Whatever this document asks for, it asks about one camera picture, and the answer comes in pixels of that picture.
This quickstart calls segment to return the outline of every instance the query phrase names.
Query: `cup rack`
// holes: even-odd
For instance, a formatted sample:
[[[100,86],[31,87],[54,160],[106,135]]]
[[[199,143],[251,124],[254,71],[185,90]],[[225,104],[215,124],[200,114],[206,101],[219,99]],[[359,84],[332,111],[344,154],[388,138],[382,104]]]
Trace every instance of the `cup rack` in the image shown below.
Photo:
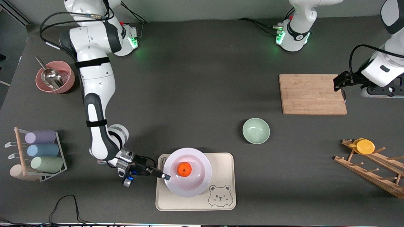
[[[349,147],[352,144],[352,140],[342,140],[342,144],[344,146]],[[344,157],[334,157],[334,161],[338,162],[339,164],[345,166],[346,168],[350,169],[354,173],[360,175],[361,177],[365,178],[366,180],[376,184],[377,186],[381,187],[382,189],[386,190],[390,194],[398,197],[404,198],[404,186],[399,185],[399,181],[404,176],[404,171],[399,168],[404,168],[404,163],[397,161],[398,159],[404,158],[404,156],[398,156],[389,158],[387,156],[379,154],[379,152],[384,151],[386,148],[382,147],[371,154],[364,155],[366,158],[376,162],[378,165],[383,166],[384,168],[390,170],[391,172],[395,173],[396,176],[394,177],[381,177],[375,174],[379,171],[379,168],[366,170],[361,167],[363,162],[359,163],[351,163],[352,156],[354,155],[355,151],[352,147],[351,153],[349,154],[348,158],[345,159]]]
[[[56,143],[59,146],[59,154],[58,154],[58,156],[61,157],[62,161],[63,161],[62,168],[59,171],[57,171],[56,173],[29,172],[29,171],[26,171],[25,160],[31,162],[31,159],[24,158],[23,147],[28,147],[30,144],[21,143],[21,138],[20,138],[19,134],[20,133],[27,134],[27,133],[30,133],[30,131],[19,129],[18,127],[15,127],[14,131],[15,131],[15,136],[16,136],[17,141],[16,142],[8,142],[8,143],[6,143],[4,145],[4,147],[5,148],[11,147],[11,146],[18,147],[19,152],[9,155],[8,159],[13,159],[13,158],[19,158],[20,159],[21,167],[23,168],[23,172],[22,172],[23,176],[26,176],[26,175],[41,176],[39,178],[39,181],[42,182],[42,181],[46,181],[46,180],[48,180],[48,179],[50,179],[50,178],[52,178],[52,177],[54,177],[54,176],[56,176],[56,175],[58,175],[58,174],[60,174],[60,173],[67,170],[65,156],[63,154],[62,147],[60,145],[59,134],[57,132],[55,132],[55,134],[56,134]]]

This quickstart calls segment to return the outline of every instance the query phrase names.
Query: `orange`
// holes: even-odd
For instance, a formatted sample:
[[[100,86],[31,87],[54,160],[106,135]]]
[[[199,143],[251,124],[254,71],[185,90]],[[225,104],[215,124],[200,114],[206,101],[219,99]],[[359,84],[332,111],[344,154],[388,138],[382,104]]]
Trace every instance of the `orange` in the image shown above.
[[[187,177],[191,174],[191,172],[192,172],[192,167],[191,167],[191,164],[189,164],[188,162],[181,162],[180,164],[178,164],[177,173],[181,177]]]

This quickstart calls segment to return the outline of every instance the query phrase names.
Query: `wooden cutting board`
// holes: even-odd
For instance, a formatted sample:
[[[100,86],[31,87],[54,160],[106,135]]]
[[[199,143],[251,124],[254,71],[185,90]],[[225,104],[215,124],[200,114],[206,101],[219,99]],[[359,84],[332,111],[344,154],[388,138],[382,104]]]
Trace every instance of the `wooden cutting board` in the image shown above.
[[[332,81],[338,75],[279,75],[283,114],[345,115],[347,108],[341,91]]]

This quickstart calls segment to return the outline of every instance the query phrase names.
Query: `wooden dowel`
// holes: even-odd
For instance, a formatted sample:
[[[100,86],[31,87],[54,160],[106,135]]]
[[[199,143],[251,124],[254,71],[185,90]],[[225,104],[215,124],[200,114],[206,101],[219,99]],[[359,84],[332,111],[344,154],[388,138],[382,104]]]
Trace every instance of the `wooden dowel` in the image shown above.
[[[396,180],[397,177],[381,177],[380,180]]]
[[[342,140],[342,142],[341,142],[341,143],[342,143],[343,145],[345,145],[345,146],[347,146],[347,147],[348,147],[348,146],[349,146],[349,144],[351,143],[351,141],[352,141],[351,139],[350,139],[350,140]]]
[[[398,157],[393,157],[393,158],[388,158],[387,160],[395,160],[395,159],[402,159],[404,158],[404,155],[398,156]]]
[[[352,156],[354,155],[354,153],[355,153],[355,151],[352,149],[352,151],[349,154],[348,159],[347,159],[348,162],[351,162],[351,159],[352,159]]]
[[[395,181],[395,183],[398,185],[398,182],[400,181],[400,179],[401,179],[401,174],[399,174],[398,176],[397,176],[397,180]]]
[[[23,176],[27,176],[28,175],[27,167],[25,166],[23,146],[21,144],[20,130],[18,129],[18,127],[14,127],[14,132],[15,132],[15,138],[17,140],[18,154],[20,156],[21,169],[23,171]]]
[[[360,165],[363,165],[363,162],[351,164],[351,166],[360,166]]]
[[[375,171],[379,171],[379,168],[372,169],[372,170],[366,170],[365,172],[375,172]]]
[[[380,148],[378,150],[375,150],[372,154],[376,154],[376,153],[379,153],[379,152],[384,151],[384,150],[386,150],[386,148],[382,147],[382,148]]]

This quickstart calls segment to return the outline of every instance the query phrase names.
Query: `dark gray table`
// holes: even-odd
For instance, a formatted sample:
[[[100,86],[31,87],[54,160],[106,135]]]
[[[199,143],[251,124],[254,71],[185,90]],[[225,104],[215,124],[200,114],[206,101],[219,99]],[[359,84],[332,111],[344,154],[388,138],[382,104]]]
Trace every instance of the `dark gray table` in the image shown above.
[[[56,39],[63,29],[47,36]],[[109,55],[116,92],[106,115],[109,124],[129,129],[127,148],[155,159],[181,147],[234,156],[237,206],[213,212],[160,212],[155,178],[137,177],[127,188],[115,169],[98,165],[88,153],[79,87],[52,95],[34,83],[34,56],[72,60],[31,30],[0,112],[0,144],[14,141],[14,126],[59,130],[69,169],[46,182],[21,181],[8,173],[18,160],[7,156],[17,149],[3,148],[1,216],[43,222],[61,196],[74,194],[82,218],[92,222],[403,226],[403,200],[332,160],[347,156],[339,144],[343,138],[365,137],[386,146],[388,156],[402,155],[403,100],[365,99],[359,87],[351,87],[345,116],[283,115],[278,85],[279,74],[339,74],[348,69],[354,46],[380,46],[389,36],[379,17],[318,19],[313,30],[301,51],[287,53],[247,21],[151,23],[138,50]],[[371,53],[358,50],[354,68]],[[240,133],[252,117],[271,127],[262,145],[248,144]],[[363,161],[365,168],[374,167]],[[54,221],[75,221],[72,200],[61,202]]]

